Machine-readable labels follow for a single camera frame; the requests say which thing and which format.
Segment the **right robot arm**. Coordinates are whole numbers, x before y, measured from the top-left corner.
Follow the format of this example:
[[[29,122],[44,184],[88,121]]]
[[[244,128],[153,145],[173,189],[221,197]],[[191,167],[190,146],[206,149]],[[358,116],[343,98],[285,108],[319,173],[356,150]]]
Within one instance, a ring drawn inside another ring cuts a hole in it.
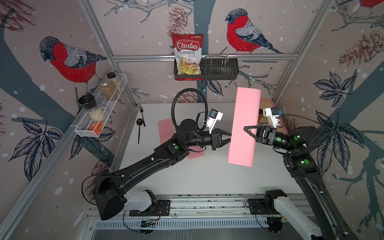
[[[280,190],[267,191],[267,210],[278,212],[286,218],[304,240],[355,240],[347,222],[332,200],[321,171],[310,153],[320,145],[320,134],[315,127],[300,127],[283,134],[269,126],[246,126],[244,131],[257,143],[284,150],[283,162],[291,177],[302,189],[317,220],[311,221],[294,206]]]

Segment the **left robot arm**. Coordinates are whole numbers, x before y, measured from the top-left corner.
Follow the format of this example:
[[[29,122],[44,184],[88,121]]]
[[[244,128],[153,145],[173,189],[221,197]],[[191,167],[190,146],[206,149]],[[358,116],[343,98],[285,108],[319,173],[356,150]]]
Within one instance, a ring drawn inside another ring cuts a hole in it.
[[[176,133],[155,148],[150,156],[112,173],[108,170],[100,172],[95,177],[93,195],[101,220],[109,220],[121,212],[128,202],[124,195],[130,189],[156,172],[182,161],[190,154],[189,147],[210,146],[216,150],[230,143],[231,139],[223,140],[223,135],[230,137],[232,134],[221,129],[198,132],[197,123],[186,119],[176,127]]]

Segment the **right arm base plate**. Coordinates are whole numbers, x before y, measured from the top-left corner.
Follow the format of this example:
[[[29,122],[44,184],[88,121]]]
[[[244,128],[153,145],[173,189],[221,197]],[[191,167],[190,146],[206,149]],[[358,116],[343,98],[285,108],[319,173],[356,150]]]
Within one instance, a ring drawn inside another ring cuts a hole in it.
[[[281,215],[275,209],[272,201],[265,202],[264,199],[248,199],[246,206],[249,208],[251,215]]]

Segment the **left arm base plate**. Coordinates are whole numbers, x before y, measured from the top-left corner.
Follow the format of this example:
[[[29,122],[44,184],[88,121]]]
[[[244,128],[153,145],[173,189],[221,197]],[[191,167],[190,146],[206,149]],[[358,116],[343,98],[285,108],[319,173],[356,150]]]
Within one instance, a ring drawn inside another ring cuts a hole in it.
[[[152,203],[145,211],[131,210],[130,217],[163,217],[169,216],[171,200],[157,200]]]

